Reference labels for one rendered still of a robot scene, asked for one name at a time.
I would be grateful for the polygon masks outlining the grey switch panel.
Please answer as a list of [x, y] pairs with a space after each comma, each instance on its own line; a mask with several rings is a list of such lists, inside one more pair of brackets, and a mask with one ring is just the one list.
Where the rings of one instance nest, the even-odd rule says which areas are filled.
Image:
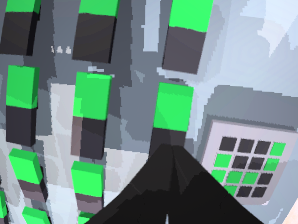
[[0, 0], [0, 224], [85, 224], [162, 144], [283, 224], [298, 0]]

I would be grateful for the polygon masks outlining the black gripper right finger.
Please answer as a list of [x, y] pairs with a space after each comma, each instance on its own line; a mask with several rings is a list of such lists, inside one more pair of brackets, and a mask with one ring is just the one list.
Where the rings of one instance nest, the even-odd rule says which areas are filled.
[[173, 145], [172, 151], [168, 224], [262, 224], [186, 149]]

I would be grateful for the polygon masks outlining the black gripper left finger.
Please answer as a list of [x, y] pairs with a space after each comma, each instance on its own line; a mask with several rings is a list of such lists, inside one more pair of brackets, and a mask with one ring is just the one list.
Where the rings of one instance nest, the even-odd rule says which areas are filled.
[[85, 224], [166, 224], [173, 169], [172, 145], [162, 144], [124, 190]]

